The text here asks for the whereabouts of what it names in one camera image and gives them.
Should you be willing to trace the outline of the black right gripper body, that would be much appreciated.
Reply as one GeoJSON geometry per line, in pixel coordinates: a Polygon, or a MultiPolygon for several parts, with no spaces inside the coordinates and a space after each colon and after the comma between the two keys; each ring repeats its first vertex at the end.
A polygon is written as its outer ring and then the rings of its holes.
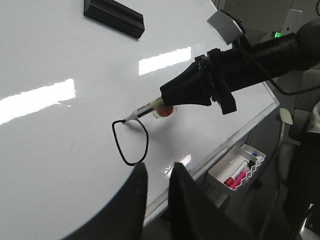
{"type": "Polygon", "coordinates": [[[199,105],[217,102],[222,114],[237,110],[233,92],[267,80],[263,72],[240,49],[221,51],[218,48],[195,58],[196,86],[199,105]]]}

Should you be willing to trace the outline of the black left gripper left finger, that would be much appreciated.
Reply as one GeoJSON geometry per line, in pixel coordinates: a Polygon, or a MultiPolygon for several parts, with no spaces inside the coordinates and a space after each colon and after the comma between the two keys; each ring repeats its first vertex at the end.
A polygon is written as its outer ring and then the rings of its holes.
{"type": "Polygon", "coordinates": [[[65,240],[140,240],[148,193],[148,173],[138,163],[116,195],[65,240]]]}

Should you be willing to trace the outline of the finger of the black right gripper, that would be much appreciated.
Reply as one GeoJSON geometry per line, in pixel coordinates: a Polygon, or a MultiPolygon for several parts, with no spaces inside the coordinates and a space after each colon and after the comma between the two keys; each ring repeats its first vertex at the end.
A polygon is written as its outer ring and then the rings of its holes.
{"type": "Polygon", "coordinates": [[[193,62],[180,75],[160,87],[165,106],[211,106],[210,81],[207,73],[193,62]]]}

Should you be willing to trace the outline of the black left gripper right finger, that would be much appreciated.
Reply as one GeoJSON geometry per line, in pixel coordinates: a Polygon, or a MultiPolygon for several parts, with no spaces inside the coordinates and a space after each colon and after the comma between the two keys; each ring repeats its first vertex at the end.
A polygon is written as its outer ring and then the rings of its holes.
{"type": "Polygon", "coordinates": [[[201,191],[182,163],[169,179],[168,211],[173,240],[251,240],[201,191]]]}

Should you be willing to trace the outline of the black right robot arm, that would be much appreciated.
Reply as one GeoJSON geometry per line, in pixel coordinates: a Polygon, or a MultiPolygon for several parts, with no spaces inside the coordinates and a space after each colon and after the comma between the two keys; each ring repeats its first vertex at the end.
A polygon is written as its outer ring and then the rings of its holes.
{"type": "Polygon", "coordinates": [[[199,55],[180,75],[160,87],[165,106],[217,102],[224,115],[237,110],[232,93],[270,81],[291,71],[305,71],[320,62],[320,21],[290,33],[250,45],[245,36],[231,49],[214,48],[199,55]]]}

